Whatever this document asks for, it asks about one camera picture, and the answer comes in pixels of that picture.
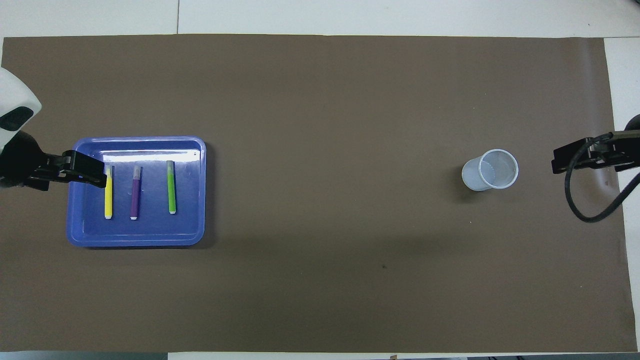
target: black cable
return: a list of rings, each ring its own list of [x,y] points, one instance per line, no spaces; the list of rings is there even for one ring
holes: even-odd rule
[[[582,214],[580,210],[578,210],[578,207],[576,207],[575,203],[573,202],[573,198],[571,197],[571,174],[573,173],[573,168],[575,168],[575,166],[578,164],[578,159],[593,144],[611,139],[612,137],[613,137],[612,133],[606,133],[604,135],[597,136],[587,141],[586,143],[582,144],[580,149],[578,149],[578,151],[573,155],[573,157],[571,158],[571,161],[569,161],[568,167],[566,168],[566,175],[564,177],[564,195],[566,196],[566,201],[569,203],[569,208],[571,208],[571,211],[575,214],[575,216],[577,216],[580,220],[584,222],[598,222],[604,219],[605,217],[608,217],[609,215],[611,215],[611,213],[616,211],[618,206],[622,204],[622,202],[629,196],[629,194],[636,188],[636,186],[640,184],[640,173],[638,173],[638,175],[636,175],[631,180],[631,182],[629,182],[629,184],[620,192],[620,194],[618,194],[618,196],[611,202],[611,204],[609,204],[609,206],[607,206],[604,210],[602,210],[601,213],[593,217],[587,217],[584,214]]]

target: blue tray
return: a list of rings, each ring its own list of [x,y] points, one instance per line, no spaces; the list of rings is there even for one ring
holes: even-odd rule
[[[81,247],[186,246],[204,234],[206,146],[196,136],[84,138],[74,150],[113,166],[113,218],[104,189],[69,184],[67,238]],[[169,214],[166,161],[175,162],[176,214]],[[142,167],[140,215],[129,218],[133,168]]]

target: brown table surface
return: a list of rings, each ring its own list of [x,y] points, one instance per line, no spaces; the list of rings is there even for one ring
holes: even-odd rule
[[[0,193],[0,350],[637,350],[622,214],[580,222],[550,168],[613,129],[602,39],[7,38],[3,66],[43,150],[197,135],[208,178],[189,249],[77,248],[64,184]],[[466,189],[496,147],[516,183]]]

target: translucent cup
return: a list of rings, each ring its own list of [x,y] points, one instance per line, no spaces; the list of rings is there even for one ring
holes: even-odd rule
[[[518,162],[505,150],[493,149],[467,161],[462,181],[473,191],[506,189],[518,178]]]

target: green marker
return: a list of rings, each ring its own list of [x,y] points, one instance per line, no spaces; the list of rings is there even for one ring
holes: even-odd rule
[[[166,188],[169,194],[169,214],[175,214],[175,175],[171,160],[166,162]]]

